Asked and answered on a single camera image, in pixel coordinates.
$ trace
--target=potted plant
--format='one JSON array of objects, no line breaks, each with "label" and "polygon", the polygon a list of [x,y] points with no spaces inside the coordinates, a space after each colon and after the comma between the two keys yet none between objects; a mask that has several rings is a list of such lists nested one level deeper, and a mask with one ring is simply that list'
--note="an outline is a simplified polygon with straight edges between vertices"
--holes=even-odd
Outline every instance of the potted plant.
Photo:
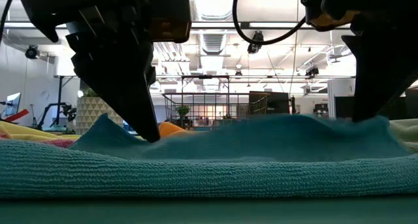
[{"label": "potted plant", "polygon": [[99,116],[104,113],[107,113],[109,119],[116,124],[123,125],[122,118],[91,88],[87,89],[84,95],[77,101],[76,133],[83,135],[89,131]]},{"label": "potted plant", "polygon": [[188,106],[179,106],[177,108],[177,113],[180,116],[180,118],[184,118],[185,115],[187,115],[190,111],[190,108]]}]

